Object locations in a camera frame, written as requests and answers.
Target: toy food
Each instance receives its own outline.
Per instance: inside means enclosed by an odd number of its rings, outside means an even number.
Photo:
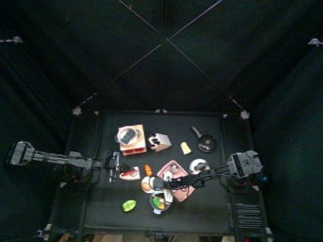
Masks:
[[[122,209],[125,212],[130,211],[136,206],[136,201],[134,200],[128,200],[124,204],[122,204]]]
[[[145,173],[149,177],[153,175],[152,169],[148,164],[145,164]]]
[[[154,208],[157,208],[160,210],[165,209],[165,204],[164,204],[164,202],[160,201],[160,199],[153,198],[152,199],[152,204],[153,204]]]
[[[146,182],[141,183],[141,189],[144,190],[144,192],[148,192],[150,190],[149,184]]]

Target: black curtain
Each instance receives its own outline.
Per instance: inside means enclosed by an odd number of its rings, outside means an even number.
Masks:
[[[312,47],[253,111],[253,141],[272,173],[268,224],[282,241],[323,237],[323,48]]]
[[[13,33],[0,26],[0,36]],[[49,219],[54,182],[46,166],[5,166],[11,143],[28,141],[36,149],[64,152],[72,110],[13,43],[0,43],[0,240],[29,237]]]

